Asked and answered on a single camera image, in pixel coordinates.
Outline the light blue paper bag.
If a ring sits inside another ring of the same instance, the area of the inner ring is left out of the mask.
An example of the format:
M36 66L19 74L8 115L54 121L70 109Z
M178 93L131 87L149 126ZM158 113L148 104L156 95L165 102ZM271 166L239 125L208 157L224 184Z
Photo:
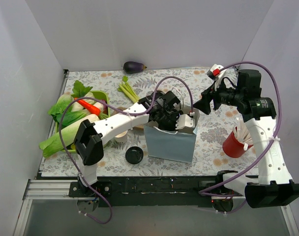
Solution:
M190 107L181 103L176 106L183 114L189 114ZM199 120L198 110L195 113L195 128L184 128L181 130L161 130L155 121L149 121L144 125L144 135L150 157L190 163L197 137L197 121Z

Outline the white paper coffee cup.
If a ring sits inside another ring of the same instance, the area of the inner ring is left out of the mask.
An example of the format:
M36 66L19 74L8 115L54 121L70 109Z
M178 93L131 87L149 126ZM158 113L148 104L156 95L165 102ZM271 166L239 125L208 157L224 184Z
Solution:
M115 141L119 144L123 144L127 142L127 138L128 138L128 131L124 131L118 135L115 136Z

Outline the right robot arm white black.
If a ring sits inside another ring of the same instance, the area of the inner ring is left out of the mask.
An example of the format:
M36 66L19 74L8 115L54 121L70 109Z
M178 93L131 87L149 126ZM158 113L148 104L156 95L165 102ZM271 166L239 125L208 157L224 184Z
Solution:
M256 150L258 180L253 182L243 173L223 171L214 184L215 191L223 196L231 190L244 195L252 208L286 206L299 197L299 183L294 183L287 170L277 138L281 115L270 98L261 97L260 83L258 70L240 70L235 88L227 88L223 80L219 87L212 84L202 92L194 108L208 115L211 102L215 110L222 104L235 106Z

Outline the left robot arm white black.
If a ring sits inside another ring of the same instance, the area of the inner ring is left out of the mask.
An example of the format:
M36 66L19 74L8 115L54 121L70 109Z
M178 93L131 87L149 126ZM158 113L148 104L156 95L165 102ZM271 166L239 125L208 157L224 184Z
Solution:
M80 191L87 197L97 190L97 163L103 158L103 147L118 134L135 126L155 121L159 129L174 131L182 112L178 109L181 101L172 91L159 91L156 98L146 96L122 113L100 121L81 122L74 144L79 155L78 178Z

